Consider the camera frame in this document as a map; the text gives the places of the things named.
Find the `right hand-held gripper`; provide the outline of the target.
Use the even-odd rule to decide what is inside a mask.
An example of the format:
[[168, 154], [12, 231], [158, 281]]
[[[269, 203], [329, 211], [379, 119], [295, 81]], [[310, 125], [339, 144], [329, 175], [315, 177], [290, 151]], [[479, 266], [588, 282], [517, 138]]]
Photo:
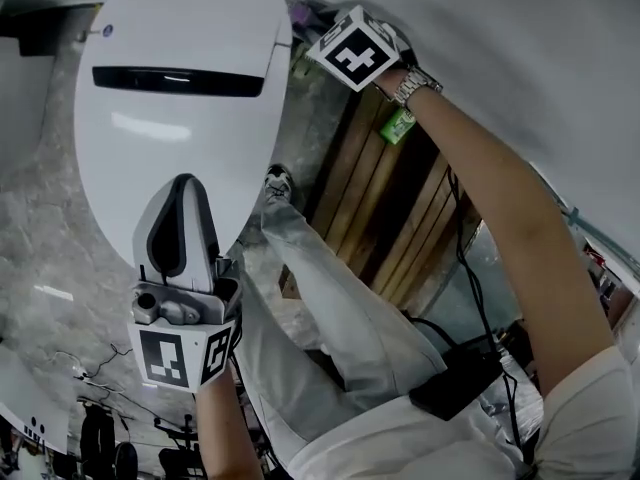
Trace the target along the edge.
[[362, 5], [340, 18], [307, 56], [355, 92], [400, 59], [395, 31]]

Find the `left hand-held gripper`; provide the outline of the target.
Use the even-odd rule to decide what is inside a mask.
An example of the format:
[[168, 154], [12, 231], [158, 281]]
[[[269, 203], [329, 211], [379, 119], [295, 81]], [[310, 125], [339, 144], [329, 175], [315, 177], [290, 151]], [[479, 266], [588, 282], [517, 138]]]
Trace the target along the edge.
[[206, 190], [180, 174], [150, 199], [133, 233], [141, 282], [128, 331], [144, 381], [195, 393], [224, 373], [240, 337], [242, 285], [238, 263], [218, 255]]

